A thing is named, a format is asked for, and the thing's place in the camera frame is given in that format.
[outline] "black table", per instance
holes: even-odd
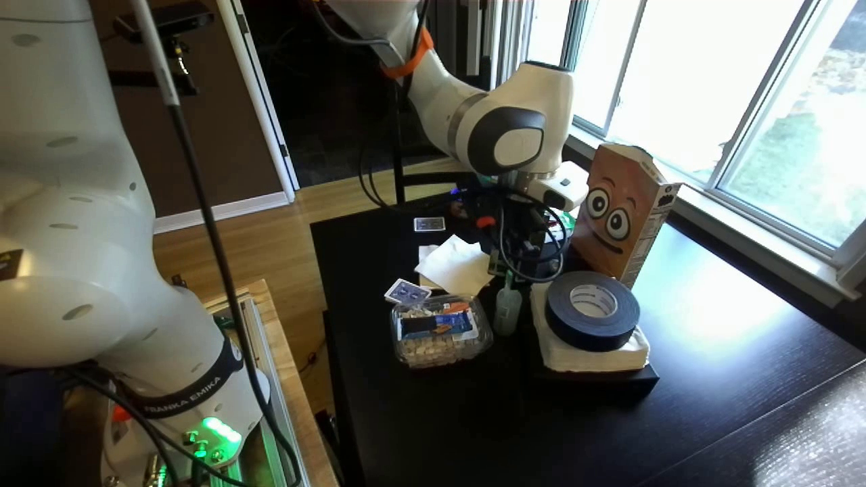
[[[442,204],[313,224],[350,485],[758,485],[837,469],[866,482],[866,424],[850,423],[863,352],[668,224],[633,287],[660,377],[650,394],[539,382],[520,335],[474,363],[403,367],[382,293],[413,279],[412,214]],[[848,436],[817,432],[838,412]],[[815,432],[788,436],[800,423]],[[789,442],[823,462],[784,462]]]

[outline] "window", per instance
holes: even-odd
[[[530,56],[573,67],[578,129],[827,262],[863,224],[866,0],[572,0],[554,20],[535,13]]]

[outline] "hardwood floor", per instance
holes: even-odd
[[[455,171],[455,164],[430,163],[412,171]],[[377,186],[385,201],[392,201],[389,172],[377,172]],[[409,197],[434,191],[442,191],[442,186],[412,190]],[[324,296],[309,224],[369,208],[373,204],[363,194],[356,179],[343,179],[301,190],[290,208],[218,222],[236,287],[267,279],[313,412],[333,412],[333,394],[323,328]],[[155,258],[166,279],[178,277],[204,300],[221,296],[204,227],[158,235]]]

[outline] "roll of tape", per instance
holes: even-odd
[[[546,323],[572,347],[591,352],[620,350],[638,324],[641,306],[620,282],[573,271],[546,289]]]

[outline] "cardboard box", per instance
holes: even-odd
[[[666,185],[645,148],[599,145],[572,245],[593,271],[631,287],[676,191],[680,185]]]

